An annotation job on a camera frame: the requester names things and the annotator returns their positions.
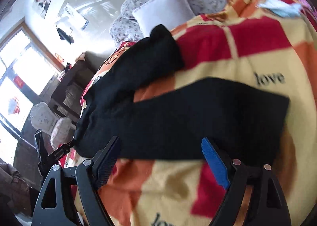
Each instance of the silver bolt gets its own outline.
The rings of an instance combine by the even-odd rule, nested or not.
[[[232,163],[234,165],[240,165],[241,164],[241,161],[239,159],[233,159]]]
[[[53,166],[53,171],[58,171],[59,170],[59,165],[58,164],[55,164],[54,166]]]
[[[87,159],[83,162],[84,166],[91,165],[91,160]]]
[[[272,169],[272,166],[269,165],[269,164],[265,164],[265,165],[264,165],[264,169],[270,171],[270,170]]]

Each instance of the blue gripper pad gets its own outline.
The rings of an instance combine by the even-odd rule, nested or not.
[[[202,139],[201,150],[217,183],[227,190],[230,186],[227,168],[213,148],[212,144],[209,142],[208,138]]]

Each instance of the colorful blanket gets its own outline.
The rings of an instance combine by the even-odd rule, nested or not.
[[[139,89],[134,101],[162,95],[205,77],[289,96],[280,152],[272,168],[285,194],[292,225],[296,226],[317,200],[317,24],[309,11],[300,18],[280,18],[257,8],[258,1],[228,0],[224,11],[196,16],[172,30],[185,68]],[[106,74],[131,45],[122,44],[92,82]],[[76,166],[83,160],[73,150],[65,166]],[[242,225],[250,193],[251,188],[247,188],[235,225]],[[115,225],[205,226],[225,191],[203,161],[120,159],[99,195]],[[78,192],[75,204],[84,215]]]

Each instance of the white chair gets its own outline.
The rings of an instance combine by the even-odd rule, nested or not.
[[[51,146],[54,150],[71,140],[70,129],[76,130],[70,118],[58,118],[44,102],[32,107],[30,117],[31,124],[35,129],[41,129],[51,136]]]

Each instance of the black garment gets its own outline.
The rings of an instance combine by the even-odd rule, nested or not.
[[[123,158],[203,159],[201,140],[209,137],[247,165],[272,164],[288,107],[286,97],[206,78],[133,103],[134,91],[161,76],[159,69],[167,68],[170,56],[175,57],[175,52],[167,54],[166,45],[158,48],[160,41],[151,42],[150,37],[128,49],[84,96],[88,107],[77,123],[77,152],[93,157],[117,135]]]
[[[70,44],[74,43],[74,39],[72,36],[67,35],[66,32],[61,30],[60,28],[56,28],[56,30],[57,30],[61,40],[66,40]]]

